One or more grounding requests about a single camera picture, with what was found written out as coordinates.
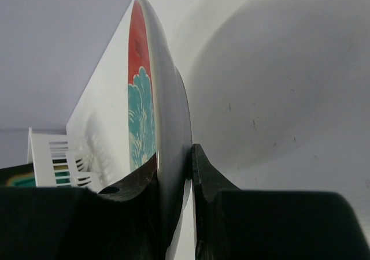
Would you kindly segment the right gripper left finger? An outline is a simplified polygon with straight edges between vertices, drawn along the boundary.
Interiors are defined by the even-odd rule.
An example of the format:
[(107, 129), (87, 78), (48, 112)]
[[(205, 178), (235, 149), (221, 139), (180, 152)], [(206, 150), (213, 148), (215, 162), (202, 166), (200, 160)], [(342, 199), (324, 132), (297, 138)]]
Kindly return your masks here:
[(2, 259), (172, 259), (161, 232), (157, 158), (96, 193), (2, 187)]

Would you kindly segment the small red teal floral plate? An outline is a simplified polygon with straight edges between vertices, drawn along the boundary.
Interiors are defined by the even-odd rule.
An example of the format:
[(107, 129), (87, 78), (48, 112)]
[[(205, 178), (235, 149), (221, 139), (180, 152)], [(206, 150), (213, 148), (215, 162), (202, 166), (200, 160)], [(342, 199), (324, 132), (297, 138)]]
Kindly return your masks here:
[(134, 0), (128, 36), (129, 166), (156, 158), (160, 245), (174, 259), (191, 177), (192, 133), (187, 94), (159, 18), (148, 0)]

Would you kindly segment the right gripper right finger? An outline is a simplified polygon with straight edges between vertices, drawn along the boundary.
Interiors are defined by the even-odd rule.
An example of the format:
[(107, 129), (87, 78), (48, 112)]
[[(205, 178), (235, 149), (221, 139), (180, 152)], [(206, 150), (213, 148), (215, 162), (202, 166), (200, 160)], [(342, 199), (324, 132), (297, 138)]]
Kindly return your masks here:
[(368, 259), (355, 213), (334, 192), (241, 190), (191, 149), (196, 259)]

